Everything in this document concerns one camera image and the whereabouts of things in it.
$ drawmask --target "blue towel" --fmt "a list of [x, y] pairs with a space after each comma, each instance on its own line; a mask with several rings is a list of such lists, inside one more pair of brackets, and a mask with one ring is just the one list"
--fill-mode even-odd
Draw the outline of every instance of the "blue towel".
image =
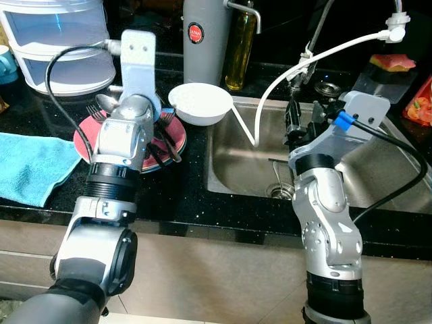
[[0, 197], [43, 207], [80, 160], [73, 142], [0, 133]]

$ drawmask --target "stainless steel sink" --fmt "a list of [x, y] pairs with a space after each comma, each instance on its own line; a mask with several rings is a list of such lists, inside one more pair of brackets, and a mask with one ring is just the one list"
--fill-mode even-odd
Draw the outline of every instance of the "stainless steel sink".
[[[253, 130], [259, 100], [234, 97], [234, 103], [246, 125]], [[286, 164], [288, 147], [284, 137], [285, 101], [267, 101], [261, 117], [261, 143], [254, 148], [230, 111], [218, 124], [209, 127], [205, 182], [207, 190], [226, 194], [270, 197], [279, 169], [285, 187], [292, 185], [293, 175]], [[307, 124], [312, 104], [301, 104]], [[387, 119], [382, 130], [405, 142], [400, 131]], [[372, 139], [346, 155], [336, 167], [344, 175], [344, 185], [351, 206], [368, 207], [403, 186], [418, 172], [418, 165], [394, 145]], [[383, 209], [432, 214], [431, 169], [424, 181], [383, 205]]]

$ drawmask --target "plate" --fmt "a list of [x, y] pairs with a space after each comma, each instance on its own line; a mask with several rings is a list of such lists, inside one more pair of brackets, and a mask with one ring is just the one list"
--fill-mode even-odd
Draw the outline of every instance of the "plate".
[[[88, 116], [81, 122], [80, 127], [82, 131], [86, 134], [88, 141], [90, 142], [90, 145], [93, 149], [95, 147], [97, 135], [102, 127], [102, 124], [97, 123], [91, 116]], [[177, 117], [174, 117], [165, 130], [175, 141], [175, 148], [177, 149], [177, 152], [181, 154], [186, 146], [186, 131], [181, 121]], [[151, 142], [165, 152], [159, 155], [159, 158], [162, 160], [163, 164], [170, 164], [172, 162], [172, 159], [169, 157], [168, 153], [166, 153], [167, 147], [165, 143], [161, 140], [157, 140], [156, 138], [153, 138]], [[82, 141], [80, 135], [78, 135], [77, 131], [75, 131], [74, 133], [74, 144], [78, 154], [88, 163], [86, 146], [84, 145], [84, 142]], [[160, 168], [161, 167], [159, 166], [159, 164], [157, 164], [155, 158], [150, 156], [147, 160], [144, 160], [144, 163], [142, 164], [142, 173], [153, 172], [159, 170]]]

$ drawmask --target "mug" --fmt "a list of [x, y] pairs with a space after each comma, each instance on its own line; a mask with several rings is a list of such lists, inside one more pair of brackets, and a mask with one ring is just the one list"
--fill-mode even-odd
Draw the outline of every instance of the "mug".
[[15, 59], [9, 47], [0, 45], [0, 84], [7, 84], [18, 79]]

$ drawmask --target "drain strainer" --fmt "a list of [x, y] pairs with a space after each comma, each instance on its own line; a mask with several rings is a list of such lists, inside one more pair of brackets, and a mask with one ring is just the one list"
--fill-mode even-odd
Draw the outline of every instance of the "drain strainer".
[[290, 184], [282, 182], [282, 188], [279, 182], [271, 184], [267, 188], [267, 196], [274, 199], [292, 200], [294, 195], [294, 187]]

